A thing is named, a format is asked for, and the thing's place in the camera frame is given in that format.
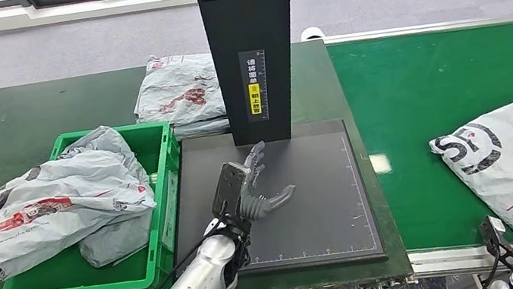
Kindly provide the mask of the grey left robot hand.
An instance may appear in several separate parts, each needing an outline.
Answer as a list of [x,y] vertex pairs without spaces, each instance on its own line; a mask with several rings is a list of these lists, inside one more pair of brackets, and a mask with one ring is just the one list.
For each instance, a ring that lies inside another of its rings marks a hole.
[[256,193],[257,181],[265,168],[261,162],[264,156],[263,150],[266,148],[265,145],[262,140],[253,145],[244,161],[244,167],[249,170],[249,175],[246,176],[247,185],[242,193],[240,210],[241,214],[250,221],[265,218],[273,211],[283,207],[290,202],[296,190],[296,186],[290,184],[271,198]]

